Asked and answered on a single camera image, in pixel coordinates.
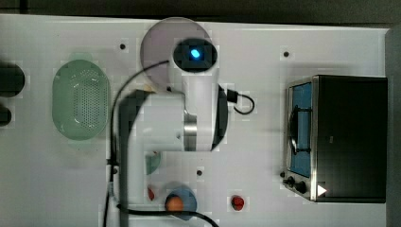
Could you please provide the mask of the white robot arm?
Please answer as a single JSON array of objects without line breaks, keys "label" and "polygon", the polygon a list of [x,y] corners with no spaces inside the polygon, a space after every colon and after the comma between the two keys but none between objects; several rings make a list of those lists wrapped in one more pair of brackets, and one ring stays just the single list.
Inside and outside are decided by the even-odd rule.
[{"label": "white robot arm", "polygon": [[156,151],[211,151],[221,142],[228,124],[227,96],[218,84],[218,50],[201,38],[186,38],[168,58],[144,70],[167,66],[169,83],[162,93],[135,90],[117,105],[120,224],[128,216],[200,218],[196,211],[144,211],[146,155]]}]

